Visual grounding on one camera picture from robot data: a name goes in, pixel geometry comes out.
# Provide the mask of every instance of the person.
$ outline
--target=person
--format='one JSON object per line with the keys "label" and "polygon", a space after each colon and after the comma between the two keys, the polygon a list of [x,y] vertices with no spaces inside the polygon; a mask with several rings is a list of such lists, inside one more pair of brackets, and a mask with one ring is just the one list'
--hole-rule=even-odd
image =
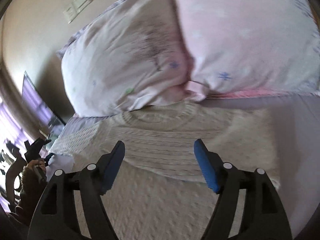
{"label": "person", "polygon": [[33,213],[39,202],[39,199],[47,185],[47,182],[40,182],[34,172],[35,165],[39,165],[46,174],[44,159],[32,160],[24,167],[21,177],[22,190],[20,192],[20,201],[15,208],[15,212],[7,213],[12,225],[21,235],[21,239],[27,239],[29,226]]}

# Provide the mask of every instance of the pink pillow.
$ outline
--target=pink pillow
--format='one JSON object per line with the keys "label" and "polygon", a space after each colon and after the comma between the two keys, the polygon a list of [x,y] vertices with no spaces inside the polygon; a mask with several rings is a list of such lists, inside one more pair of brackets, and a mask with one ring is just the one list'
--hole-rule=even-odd
{"label": "pink pillow", "polygon": [[176,3],[194,100],[316,91],[320,38],[306,0]]}

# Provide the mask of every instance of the white pillow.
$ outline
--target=white pillow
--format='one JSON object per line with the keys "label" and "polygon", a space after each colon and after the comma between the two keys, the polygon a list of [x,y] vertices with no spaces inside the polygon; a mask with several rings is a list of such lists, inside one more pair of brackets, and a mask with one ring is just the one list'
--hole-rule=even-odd
{"label": "white pillow", "polygon": [[65,52],[66,93],[81,116],[107,116],[185,98],[187,61],[170,0],[126,0]]}

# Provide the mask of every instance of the sleeve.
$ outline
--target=sleeve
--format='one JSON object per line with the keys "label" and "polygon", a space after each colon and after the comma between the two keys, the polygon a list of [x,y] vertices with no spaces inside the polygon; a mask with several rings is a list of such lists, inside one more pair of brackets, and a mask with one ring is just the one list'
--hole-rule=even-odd
{"label": "sleeve", "polygon": [[22,172],[21,184],[20,201],[15,208],[15,213],[11,215],[19,222],[30,226],[33,213],[47,183],[43,182],[39,184],[34,171],[25,167]]}

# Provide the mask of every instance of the hand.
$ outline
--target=hand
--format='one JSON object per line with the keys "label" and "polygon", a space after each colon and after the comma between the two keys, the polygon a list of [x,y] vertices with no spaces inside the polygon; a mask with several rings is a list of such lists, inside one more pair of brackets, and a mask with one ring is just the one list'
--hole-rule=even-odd
{"label": "hand", "polygon": [[41,160],[32,160],[31,162],[28,163],[27,168],[32,169],[35,165],[39,165],[39,167],[41,168],[41,170],[43,170],[44,174],[47,173],[47,170],[45,168],[45,164],[44,164],[44,159]]}

